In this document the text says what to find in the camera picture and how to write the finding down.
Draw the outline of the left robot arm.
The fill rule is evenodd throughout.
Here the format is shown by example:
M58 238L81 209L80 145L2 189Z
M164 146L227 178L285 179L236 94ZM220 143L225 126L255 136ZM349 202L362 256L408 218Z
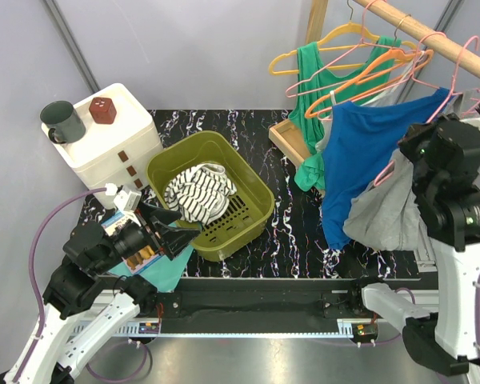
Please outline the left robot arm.
M98 222L73 229L61 265L45 291L36 294L39 315L29 341L16 363L0 374L0 383L72 383L120 326L155 311L157 288L132 275L97 317L72 336L106 288L105 272L146 247L176 258L200 234L175 226L181 217L177 211L141 203L124 215L126 222L111 233Z

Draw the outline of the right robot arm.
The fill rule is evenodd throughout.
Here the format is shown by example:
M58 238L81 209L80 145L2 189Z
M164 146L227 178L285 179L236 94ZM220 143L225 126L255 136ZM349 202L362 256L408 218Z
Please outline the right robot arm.
M419 365L451 377L480 372L480 102L477 116L414 124L399 143L414 165L412 190L438 271L438 310L422 308L380 279L347 297L357 317L376 313Z

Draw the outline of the black white striped tank top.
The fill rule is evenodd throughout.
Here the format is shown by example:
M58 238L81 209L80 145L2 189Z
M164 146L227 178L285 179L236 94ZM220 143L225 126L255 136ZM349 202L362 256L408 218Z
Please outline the black white striped tank top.
M187 168L169 181L163 200L170 210L178 211L186 222L207 226L220 219L237 193L235 183L224 166L203 162Z

